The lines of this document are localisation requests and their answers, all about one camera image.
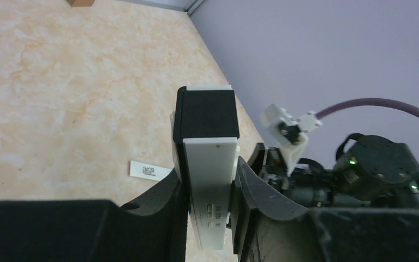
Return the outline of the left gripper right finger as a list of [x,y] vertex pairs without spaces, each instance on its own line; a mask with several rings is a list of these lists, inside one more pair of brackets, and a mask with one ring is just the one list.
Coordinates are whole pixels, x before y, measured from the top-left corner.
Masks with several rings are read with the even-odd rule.
[[242,158],[233,186],[239,261],[419,261],[417,209],[309,209],[268,185]]

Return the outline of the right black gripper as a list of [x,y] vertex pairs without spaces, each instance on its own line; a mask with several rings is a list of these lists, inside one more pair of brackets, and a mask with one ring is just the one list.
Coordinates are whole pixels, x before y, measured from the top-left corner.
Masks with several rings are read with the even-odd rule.
[[332,173],[315,160],[301,158],[288,175],[280,149],[267,148],[259,142],[254,147],[248,165],[259,178],[302,206],[338,206],[338,192],[332,181]]

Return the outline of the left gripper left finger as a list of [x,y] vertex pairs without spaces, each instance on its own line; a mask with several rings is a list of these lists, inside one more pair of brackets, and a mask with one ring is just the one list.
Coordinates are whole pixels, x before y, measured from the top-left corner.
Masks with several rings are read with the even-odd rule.
[[184,261],[187,215],[175,171],[122,206],[0,201],[0,261]]

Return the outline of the white remote battery cover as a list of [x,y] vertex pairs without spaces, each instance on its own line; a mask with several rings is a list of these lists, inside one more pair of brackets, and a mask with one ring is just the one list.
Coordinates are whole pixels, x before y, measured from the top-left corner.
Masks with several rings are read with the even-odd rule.
[[137,161],[130,161],[129,162],[129,176],[135,178],[141,178],[146,180],[152,181],[161,181],[165,178],[171,169],[163,168],[160,166],[137,162]]

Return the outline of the white remote control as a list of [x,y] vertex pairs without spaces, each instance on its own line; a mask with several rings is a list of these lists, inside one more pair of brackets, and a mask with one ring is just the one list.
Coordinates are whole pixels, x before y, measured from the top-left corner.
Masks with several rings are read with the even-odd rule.
[[173,162],[197,245],[222,250],[240,155],[235,92],[230,85],[183,86],[170,120]]

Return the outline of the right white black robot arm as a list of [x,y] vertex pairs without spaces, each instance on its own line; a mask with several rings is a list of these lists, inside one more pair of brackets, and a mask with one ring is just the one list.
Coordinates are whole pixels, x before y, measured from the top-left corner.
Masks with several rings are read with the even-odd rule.
[[258,143],[248,161],[258,177],[305,207],[419,209],[419,162],[407,144],[350,134],[326,169],[301,158],[288,174],[279,148]]

